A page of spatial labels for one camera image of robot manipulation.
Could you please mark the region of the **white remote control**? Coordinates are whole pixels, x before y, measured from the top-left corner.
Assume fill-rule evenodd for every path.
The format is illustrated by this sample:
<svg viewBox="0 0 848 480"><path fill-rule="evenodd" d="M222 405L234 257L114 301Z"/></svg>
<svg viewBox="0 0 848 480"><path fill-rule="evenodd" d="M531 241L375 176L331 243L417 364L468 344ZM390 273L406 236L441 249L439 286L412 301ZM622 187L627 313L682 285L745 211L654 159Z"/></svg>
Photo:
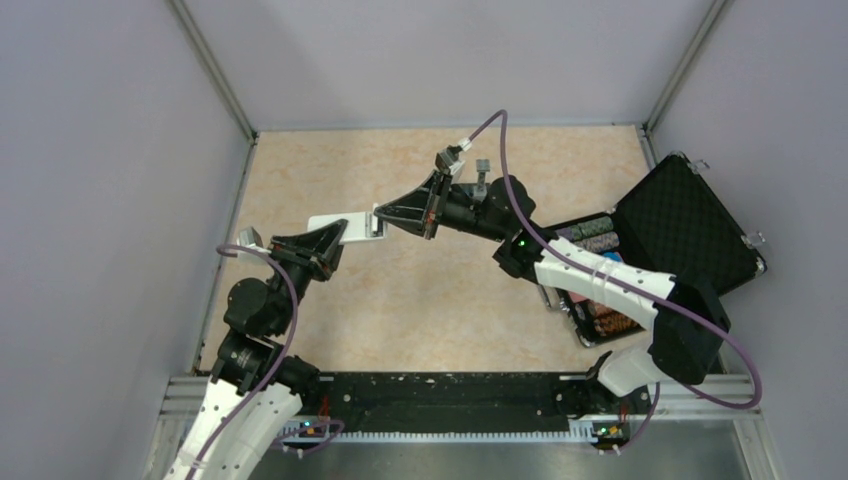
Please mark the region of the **white remote control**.
<svg viewBox="0 0 848 480"><path fill-rule="evenodd" d="M345 220L341 245L381 241L387 238L388 227L376 216L376 207L377 204L374 204L367 211L311 216L307 222L307 230L311 232Z"/></svg>

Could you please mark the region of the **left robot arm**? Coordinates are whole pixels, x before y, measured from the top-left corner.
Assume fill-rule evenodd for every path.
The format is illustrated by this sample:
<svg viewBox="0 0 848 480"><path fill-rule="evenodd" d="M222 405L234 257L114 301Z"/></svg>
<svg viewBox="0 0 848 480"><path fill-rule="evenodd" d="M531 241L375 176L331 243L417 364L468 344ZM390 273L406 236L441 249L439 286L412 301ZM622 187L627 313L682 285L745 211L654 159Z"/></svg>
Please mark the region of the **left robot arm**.
<svg viewBox="0 0 848 480"><path fill-rule="evenodd" d="M197 416L167 479L247 479L279 432L319 404L320 371L289 353L307 288L335 273L348 220L336 219L268 245L221 244L223 257L249 257L271 268L228 293L221 342Z"/></svg>

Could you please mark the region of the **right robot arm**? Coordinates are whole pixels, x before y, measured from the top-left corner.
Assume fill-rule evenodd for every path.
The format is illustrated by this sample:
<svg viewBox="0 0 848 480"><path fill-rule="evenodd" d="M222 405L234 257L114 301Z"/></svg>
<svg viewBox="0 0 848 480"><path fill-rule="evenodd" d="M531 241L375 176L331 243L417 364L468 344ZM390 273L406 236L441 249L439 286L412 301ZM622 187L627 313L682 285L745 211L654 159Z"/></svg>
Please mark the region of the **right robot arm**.
<svg viewBox="0 0 848 480"><path fill-rule="evenodd" d="M475 200L449 174L433 171L404 196L379 205L385 223L430 240L442 227L496 241L509 276L576 293L635 321L648 340L602 356L590 369L589 404L612 412L634 390L663 379L697 386L718 356L729 320L708 278L630 266L589 251L529 217L535 203L514 176L495 179Z"/></svg>

